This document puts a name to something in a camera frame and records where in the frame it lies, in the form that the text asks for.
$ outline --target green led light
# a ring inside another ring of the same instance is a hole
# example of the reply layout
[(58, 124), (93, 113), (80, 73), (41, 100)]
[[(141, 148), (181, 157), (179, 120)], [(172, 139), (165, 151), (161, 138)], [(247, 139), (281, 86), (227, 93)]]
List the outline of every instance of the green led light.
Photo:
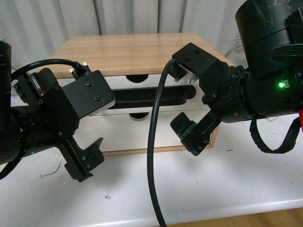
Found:
[(283, 82), (280, 82), (280, 83), (278, 84), (278, 86), (279, 86), (279, 88), (284, 88), (284, 87), (285, 87), (285, 84), (284, 84)]

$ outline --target wooden drawer unit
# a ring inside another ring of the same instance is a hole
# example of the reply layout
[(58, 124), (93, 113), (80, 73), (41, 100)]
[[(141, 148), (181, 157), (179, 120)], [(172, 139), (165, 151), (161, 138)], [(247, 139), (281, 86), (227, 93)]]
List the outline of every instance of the wooden drawer unit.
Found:
[[(86, 62), (91, 71), (102, 72), (112, 89), (157, 87), (165, 64), (188, 43), (227, 61), (199, 36), (188, 33), (73, 37), (50, 58)], [(49, 68), (62, 86), (74, 80), (69, 66), (51, 65)], [(176, 83), (168, 76), (166, 86), (182, 85), (187, 83), (182, 80)], [(186, 103), (160, 107), (155, 151), (185, 149), (169, 125), (180, 112), (198, 122), (209, 111), (201, 101), (203, 92), (198, 82), (193, 86), (196, 94)], [(111, 155), (145, 152), (151, 111), (151, 107), (104, 110), (98, 116), (81, 119), (75, 139), (85, 148), (97, 138), (104, 137), (100, 149)], [(209, 147), (214, 145), (216, 133), (213, 133)]]

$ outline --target wooden top surface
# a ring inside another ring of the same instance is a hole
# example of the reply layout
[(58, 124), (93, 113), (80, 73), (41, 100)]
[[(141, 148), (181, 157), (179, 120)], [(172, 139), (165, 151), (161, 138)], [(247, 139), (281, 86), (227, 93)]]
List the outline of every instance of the wooden top surface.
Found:
[[(160, 74), (171, 56), (194, 43), (222, 61), (212, 46), (192, 33), (77, 36), (67, 41), (50, 58), (87, 62), (104, 76)], [(70, 66), (48, 66), (58, 79), (72, 78)]]

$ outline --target small debris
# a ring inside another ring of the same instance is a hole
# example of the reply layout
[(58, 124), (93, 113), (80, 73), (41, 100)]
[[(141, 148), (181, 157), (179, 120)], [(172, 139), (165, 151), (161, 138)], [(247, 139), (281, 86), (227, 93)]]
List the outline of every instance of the small debris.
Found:
[(45, 175), (40, 174), (40, 177), (45, 177), (45, 176), (49, 176), (49, 175), (55, 174), (55, 173), (60, 169), (60, 166), (61, 166), (61, 162), (59, 163), (59, 166), (58, 166), (58, 168), (56, 169), (55, 172), (53, 172), (53, 173), (51, 173), (51, 174), (45, 174)]

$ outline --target black strap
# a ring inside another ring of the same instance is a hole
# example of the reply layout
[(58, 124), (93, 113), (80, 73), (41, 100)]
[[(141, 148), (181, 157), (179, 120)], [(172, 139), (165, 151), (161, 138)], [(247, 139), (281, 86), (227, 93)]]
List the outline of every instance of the black strap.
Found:
[(0, 172), (0, 180), (2, 180), (4, 177), (10, 174), (10, 172), (14, 170), (14, 168), (18, 165), (20, 161), (21, 159), (18, 159), (16, 161), (7, 163), (4, 169), (2, 169), (2, 171)]
[(260, 133), (258, 131), (256, 119), (251, 120), (250, 134), (255, 144), (261, 151), (271, 154), (284, 154), (294, 148), (295, 141), (300, 131), (300, 127), (301, 127), (300, 118), (298, 117), (294, 119), (293, 123), (289, 127), (289, 130), (285, 136), (284, 141), (282, 142), (281, 146), (276, 150), (269, 149), (268, 146), (266, 146), (266, 144), (263, 142)]

